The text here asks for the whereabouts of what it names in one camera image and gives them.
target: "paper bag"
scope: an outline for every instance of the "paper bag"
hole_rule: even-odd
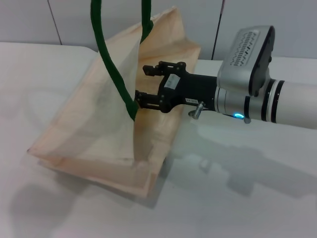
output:
[[[145,76],[144,65],[184,61],[192,72],[200,52],[186,39],[178,9],[152,21],[154,27],[141,44],[141,24],[106,41],[131,98],[135,90],[158,92],[162,78]],[[147,196],[171,148],[182,109],[179,105],[168,114],[139,109],[133,121],[98,55],[29,153],[46,167]]]

